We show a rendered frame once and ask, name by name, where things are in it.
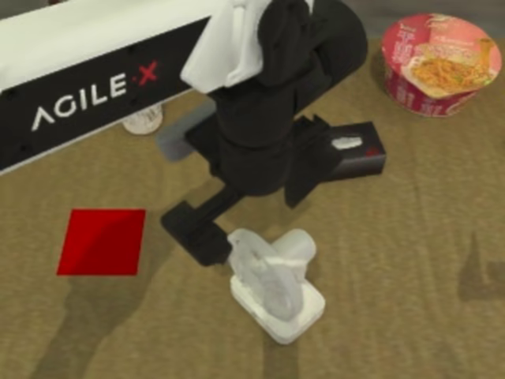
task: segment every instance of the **red square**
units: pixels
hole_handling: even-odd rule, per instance
[[[142,209],[74,209],[57,275],[136,275],[142,245]]]

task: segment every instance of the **white lettering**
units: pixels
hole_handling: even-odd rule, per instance
[[[67,111],[62,111],[62,105],[66,102],[70,102],[70,108]],[[70,117],[72,114],[76,113],[76,111],[77,105],[71,95],[63,96],[54,105],[54,114],[56,114],[59,118]]]
[[[110,79],[110,97],[113,99],[126,94],[126,74],[122,73]]]
[[[35,116],[35,121],[33,122],[33,125],[32,125],[32,132],[35,132],[36,130],[38,130],[42,120],[46,120],[50,124],[55,123],[54,118],[52,118],[51,115],[49,113],[47,113],[47,111],[44,108],[39,107],[39,109],[37,110],[37,115]]]
[[[107,101],[108,101],[107,96],[104,96],[102,98],[99,97],[98,88],[96,87],[96,84],[92,85],[92,104],[93,104],[93,106],[97,106],[97,105],[106,103]]]
[[[80,108],[82,111],[86,111],[88,109],[88,98],[86,97],[86,90],[81,89],[79,91],[80,95]]]

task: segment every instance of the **noodle cup lid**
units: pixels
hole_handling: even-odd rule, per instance
[[[434,99],[474,92],[502,67],[496,43],[479,27],[439,13],[416,14],[384,34],[386,64]]]

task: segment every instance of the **agile x logo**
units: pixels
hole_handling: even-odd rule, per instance
[[[155,71],[158,67],[156,60],[152,61],[148,66],[140,66],[140,76],[131,78],[133,83],[139,87],[144,87],[150,81],[157,81],[158,76]],[[54,103],[51,111],[44,107],[38,107],[36,116],[32,123],[32,132],[36,132],[44,123],[55,124],[60,118],[69,118],[75,115],[78,111],[86,111],[91,107],[99,106],[107,103],[110,100],[117,99],[128,93],[128,80],[126,73],[120,73],[109,79],[107,95],[100,95],[97,84],[92,84],[89,88],[82,88],[77,91],[76,95],[64,95]]]

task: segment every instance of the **instant noodle cup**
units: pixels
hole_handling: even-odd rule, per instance
[[[383,38],[386,90],[408,110],[429,117],[457,113],[498,76],[502,58],[477,26],[438,13],[393,24]]]

